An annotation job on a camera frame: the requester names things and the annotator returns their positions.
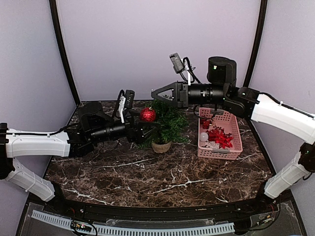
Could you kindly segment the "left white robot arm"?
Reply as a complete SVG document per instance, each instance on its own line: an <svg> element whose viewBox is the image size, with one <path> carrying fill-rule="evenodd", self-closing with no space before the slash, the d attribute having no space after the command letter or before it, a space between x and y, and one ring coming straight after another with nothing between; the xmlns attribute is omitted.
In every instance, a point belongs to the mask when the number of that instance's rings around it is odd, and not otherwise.
<svg viewBox="0 0 315 236"><path fill-rule="evenodd" d="M117 109L120 116L108 115L99 102L89 102L78 110L78 122L55 132L27 132L0 125L0 177L16 184L46 203L58 214L69 211L61 187L25 167L19 157L83 157L100 143L127 138L130 143L145 142L160 127L154 121L140 120L131 105Z"/></svg>

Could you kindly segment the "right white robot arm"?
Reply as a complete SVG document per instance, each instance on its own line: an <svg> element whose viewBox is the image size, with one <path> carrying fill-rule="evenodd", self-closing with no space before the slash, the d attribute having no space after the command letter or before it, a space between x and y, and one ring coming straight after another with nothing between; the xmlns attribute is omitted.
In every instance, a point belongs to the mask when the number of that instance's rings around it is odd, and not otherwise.
<svg viewBox="0 0 315 236"><path fill-rule="evenodd" d="M281 131L284 136L271 133L274 144L288 147L288 142L299 140L294 145L292 160L273 177L262 184L258 197L251 203L255 213L262 213L284 191L315 171L315 116L277 100L266 92L249 87L237 87L237 63L226 57L208 58L207 83L201 83L188 58L170 55L177 74L187 71L187 80L173 82L151 92L151 97L173 107L186 108L189 104L219 105L239 118L262 123Z"/></svg>

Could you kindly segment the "small green christmas tree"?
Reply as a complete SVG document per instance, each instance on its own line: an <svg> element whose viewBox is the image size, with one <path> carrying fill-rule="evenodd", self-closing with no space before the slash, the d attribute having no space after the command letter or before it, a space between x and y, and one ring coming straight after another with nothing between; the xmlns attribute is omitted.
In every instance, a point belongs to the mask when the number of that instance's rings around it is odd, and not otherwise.
<svg viewBox="0 0 315 236"><path fill-rule="evenodd" d="M159 141L152 143L150 147L138 147L139 149L152 148L155 153L165 153L173 143L189 142L189 138L185 136L185 128L189 122L184 112L156 99L146 107L152 107L156 112L155 122L160 123L160 129L154 133L158 133Z"/></svg>

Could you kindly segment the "pink plastic basket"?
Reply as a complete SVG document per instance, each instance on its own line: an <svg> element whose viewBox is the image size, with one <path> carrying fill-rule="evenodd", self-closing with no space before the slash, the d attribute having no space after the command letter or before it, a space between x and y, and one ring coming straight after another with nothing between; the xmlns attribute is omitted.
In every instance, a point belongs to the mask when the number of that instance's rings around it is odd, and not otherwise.
<svg viewBox="0 0 315 236"><path fill-rule="evenodd" d="M224 110L199 108L197 156L235 160L243 151L237 118Z"/></svg>

